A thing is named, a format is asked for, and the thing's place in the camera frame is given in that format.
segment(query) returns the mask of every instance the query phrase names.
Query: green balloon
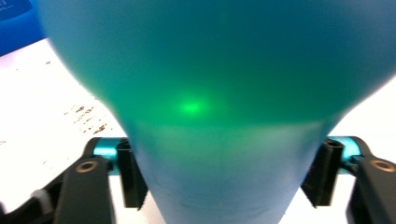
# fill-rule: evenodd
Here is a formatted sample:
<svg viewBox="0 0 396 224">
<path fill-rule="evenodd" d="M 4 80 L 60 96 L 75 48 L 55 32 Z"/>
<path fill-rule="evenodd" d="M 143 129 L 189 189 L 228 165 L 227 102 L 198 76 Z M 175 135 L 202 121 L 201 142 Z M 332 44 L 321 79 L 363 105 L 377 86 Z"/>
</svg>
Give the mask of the green balloon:
<svg viewBox="0 0 396 224">
<path fill-rule="evenodd" d="M 327 133 L 396 69 L 394 1 L 39 4 L 167 223 L 277 223 Z"/>
</svg>

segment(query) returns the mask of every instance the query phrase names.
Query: dark speckle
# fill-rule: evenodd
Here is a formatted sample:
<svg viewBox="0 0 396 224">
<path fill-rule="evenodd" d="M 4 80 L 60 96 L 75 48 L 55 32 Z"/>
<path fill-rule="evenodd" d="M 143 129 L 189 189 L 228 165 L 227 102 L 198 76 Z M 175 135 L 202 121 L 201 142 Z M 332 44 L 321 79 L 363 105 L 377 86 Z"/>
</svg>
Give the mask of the dark speckle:
<svg viewBox="0 0 396 224">
<path fill-rule="evenodd" d="M 104 124 L 104 125 L 100 126 L 99 129 L 96 130 L 93 134 L 96 134 L 96 133 L 99 133 L 99 132 L 103 131 L 103 130 L 105 129 L 105 126 L 106 126 L 106 125 L 107 125 L 107 124 Z"/>
<path fill-rule="evenodd" d="M 83 109 L 84 109 L 84 106 L 80 107 L 80 108 L 76 111 L 76 113 L 78 113 L 79 111 L 81 111 L 81 110 L 83 110 Z"/>
</svg>

